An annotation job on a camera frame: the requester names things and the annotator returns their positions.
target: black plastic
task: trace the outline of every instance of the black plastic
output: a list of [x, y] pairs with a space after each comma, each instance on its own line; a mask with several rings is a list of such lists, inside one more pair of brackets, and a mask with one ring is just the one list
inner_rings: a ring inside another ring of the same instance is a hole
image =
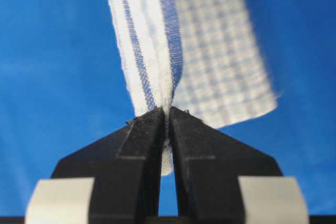
[[[52, 178], [95, 178], [90, 224], [244, 223], [238, 176], [282, 176], [272, 157], [173, 107], [179, 216], [158, 217], [164, 122], [162, 109], [155, 109], [59, 161]], [[3, 217], [3, 223], [21, 224], [24, 218]], [[336, 216], [311, 216], [310, 223], [336, 223]]]
[[282, 176], [274, 158], [177, 108], [170, 122], [178, 214], [196, 223], [244, 223], [238, 176]]
[[89, 223], [143, 223], [158, 211], [161, 109], [63, 158], [52, 178], [94, 177]]

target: white fabric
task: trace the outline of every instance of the white fabric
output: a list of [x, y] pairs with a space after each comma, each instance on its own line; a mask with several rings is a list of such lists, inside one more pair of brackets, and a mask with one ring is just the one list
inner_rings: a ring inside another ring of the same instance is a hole
[[173, 105], [212, 127], [276, 107], [244, 0], [175, 0], [183, 72]]
[[173, 87], [160, 0], [109, 0], [109, 4], [135, 115], [155, 106], [167, 112]]
[[109, 4], [136, 115], [167, 112], [174, 92], [174, 106], [212, 127], [276, 107], [244, 0]]
[[167, 176], [173, 171], [173, 154], [170, 140], [166, 139], [163, 145], [161, 176]]

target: white tape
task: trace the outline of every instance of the white tape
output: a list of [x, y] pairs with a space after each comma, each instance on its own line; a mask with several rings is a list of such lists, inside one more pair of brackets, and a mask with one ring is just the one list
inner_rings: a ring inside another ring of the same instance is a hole
[[25, 224], [87, 224], [94, 178], [40, 180]]
[[308, 224], [300, 188], [292, 177], [239, 176], [246, 224]]

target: plaid fabric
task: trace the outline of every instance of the plaid fabric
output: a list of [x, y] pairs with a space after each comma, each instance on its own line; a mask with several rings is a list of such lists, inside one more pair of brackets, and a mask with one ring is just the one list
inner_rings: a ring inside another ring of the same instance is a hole
[[183, 72], [173, 105], [222, 127], [276, 107], [244, 0], [175, 0]]

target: blue background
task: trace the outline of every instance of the blue background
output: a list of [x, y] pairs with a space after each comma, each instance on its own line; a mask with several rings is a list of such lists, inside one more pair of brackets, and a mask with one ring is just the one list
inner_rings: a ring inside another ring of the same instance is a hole
[[[278, 108], [221, 130], [296, 176], [310, 214], [336, 214], [336, 2], [246, 1]], [[133, 116], [107, 0], [0, 0], [0, 216]], [[160, 214], [177, 214], [174, 189], [165, 177]]]

